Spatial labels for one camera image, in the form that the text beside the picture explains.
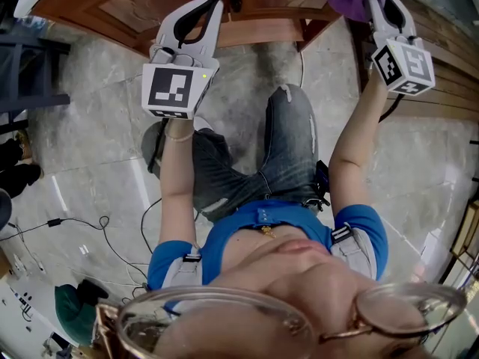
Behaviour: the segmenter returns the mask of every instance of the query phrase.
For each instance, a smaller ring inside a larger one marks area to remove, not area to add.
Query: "white shoe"
[[[213,127],[203,117],[195,116],[193,119],[193,128],[198,132],[202,129],[213,130]]]

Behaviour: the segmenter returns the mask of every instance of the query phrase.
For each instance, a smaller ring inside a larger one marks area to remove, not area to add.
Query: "necklace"
[[[269,238],[276,238],[276,235],[273,233],[270,226],[261,227],[261,231],[263,232],[263,235],[268,236]]]

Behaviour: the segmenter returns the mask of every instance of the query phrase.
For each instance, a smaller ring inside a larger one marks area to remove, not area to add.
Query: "green cloth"
[[[89,346],[97,317],[95,307],[82,304],[75,287],[64,284],[55,287],[55,309],[65,332],[81,345]]]

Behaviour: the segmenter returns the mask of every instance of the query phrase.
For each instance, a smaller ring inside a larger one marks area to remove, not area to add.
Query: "ripped jeans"
[[[282,85],[269,98],[264,148],[261,168],[247,176],[231,167],[232,158],[222,135],[209,129],[196,132],[195,208],[214,223],[253,200],[304,203],[318,198],[312,186],[318,160],[316,123],[300,87]]]

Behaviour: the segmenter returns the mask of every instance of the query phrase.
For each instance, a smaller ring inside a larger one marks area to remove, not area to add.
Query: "tile floor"
[[[60,88],[72,102],[29,113],[34,154],[46,175],[14,200],[12,219],[27,229],[57,217],[97,224],[107,215],[106,232],[118,253],[146,264],[150,254],[140,236],[141,215],[161,194],[140,154],[142,133],[154,122],[140,107],[144,59],[87,35],[68,40],[73,46],[62,67]],[[251,173],[261,158],[267,98],[283,82],[300,82],[301,58],[292,43],[219,49],[217,56],[221,69],[200,113],[227,138],[236,168]],[[344,22],[328,29],[305,51],[304,59],[304,89],[319,125],[320,158],[327,163],[359,97]],[[388,232],[384,281],[434,281],[441,273],[466,201],[476,189],[471,178],[479,149],[469,146],[469,140],[478,137],[477,124],[455,120],[390,117],[381,125],[367,184]],[[158,239],[160,217],[160,206],[155,206],[145,218],[152,245]],[[329,208],[319,217],[332,225]],[[200,242],[210,227],[200,216]],[[8,233],[11,230],[2,231],[3,236]],[[126,266],[101,231],[65,221],[26,234],[25,242],[41,259],[45,275],[19,240],[3,244],[42,280],[77,283],[88,274],[125,285],[105,283],[118,298],[131,297]],[[81,252],[84,246],[87,254]],[[141,275],[130,271],[141,281]]]

